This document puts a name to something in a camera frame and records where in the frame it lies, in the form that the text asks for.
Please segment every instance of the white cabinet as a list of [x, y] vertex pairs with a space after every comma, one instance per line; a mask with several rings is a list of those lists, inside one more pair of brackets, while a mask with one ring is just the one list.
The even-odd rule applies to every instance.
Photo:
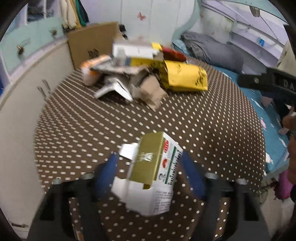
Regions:
[[0, 99], [0, 207], [7, 220], [25, 224], [15, 228], [26, 237], [43, 196], [34, 163], [34, 131], [44, 106], [37, 86], [47, 80], [53, 90], [73, 71], [67, 43], [42, 57]]

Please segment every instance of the table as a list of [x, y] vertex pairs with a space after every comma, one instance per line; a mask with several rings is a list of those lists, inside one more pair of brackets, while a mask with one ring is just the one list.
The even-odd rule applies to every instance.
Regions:
[[[36, 166], [46, 191], [53, 179], [75, 180], [106, 161], [122, 143], [138, 142], [152, 131], [165, 131], [187, 150], [195, 163], [227, 180], [245, 178], [257, 192], [265, 169], [265, 142], [255, 110], [241, 90], [222, 72], [189, 58], [208, 74], [208, 91], [168, 92], [153, 111], [141, 101], [125, 103], [117, 93], [100, 100], [100, 85], [85, 87], [76, 71], [53, 91], [40, 115], [35, 133]], [[130, 162], [120, 158], [119, 178]], [[179, 166], [170, 211], [145, 218], [126, 210], [110, 194], [98, 211], [110, 240], [189, 240], [204, 203], [195, 199]], [[79, 227], [79, 203], [70, 200]], [[223, 233], [228, 202], [221, 200], [215, 237]]]

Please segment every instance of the light green cabinet panel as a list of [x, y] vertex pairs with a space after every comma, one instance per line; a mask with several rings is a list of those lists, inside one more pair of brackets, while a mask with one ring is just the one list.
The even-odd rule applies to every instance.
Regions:
[[[42, 45], [38, 22], [32, 22], [5, 34], [0, 42], [0, 48], [7, 71], [10, 72], [20, 65], [23, 60], [41, 48]], [[18, 46], [24, 48], [24, 53], [20, 56]]]
[[[54, 39], [60, 38], [64, 35], [61, 18], [52, 17], [43, 19], [38, 22], [39, 33], [41, 36], [42, 45], [46, 45]], [[56, 36], [52, 36], [52, 32], [57, 32]]]

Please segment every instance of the blue gripper pad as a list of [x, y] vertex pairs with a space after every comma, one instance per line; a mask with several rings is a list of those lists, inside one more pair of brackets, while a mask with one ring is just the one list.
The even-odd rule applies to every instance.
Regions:
[[206, 192], [204, 169], [199, 163], [193, 162], [187, 151], [183, 151], [180, 163], [189, 178], [188, 181], [193, 188], [193, 193], [197, 198], [203, 199]]
[[110, 193], [118, 166], [119, 154], [110, 155], [107, 162], [99, 164], [94, 171], [94, 195], [97, 199], [104, 198]]

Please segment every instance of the cabinet door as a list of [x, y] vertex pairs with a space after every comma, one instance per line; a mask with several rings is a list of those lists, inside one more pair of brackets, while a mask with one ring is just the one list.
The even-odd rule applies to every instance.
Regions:
[[[10, 72], [42, 47], [41, 37], [38, 33], [38, 22], [32, 22], [5, 34], [0, 46], [6, 69]], [[18, 46], [24, 47], [24, 53], [20, 56], [18, 55]]]
[[[62, 20], [57, 17], [47, 18], [39, 21], [38, 30], [41, 37], [42, 45], [46, 45], [64, 35], [62, 28]], [[57, 31], [56, 36], [52, 35], [52, 32], [54, 30]]]
[[14, 227], [23, 238], [27, 236], [44, 193], [34, 163], [33, 136], [44, 106], [37, 86], [46, 92], [41, 81], [46, 79], [53, 90], [72, 71], [65, 43], [29, 70], [0, 110], [0, 204], [9, 221], [26, 225], [25, 228]]

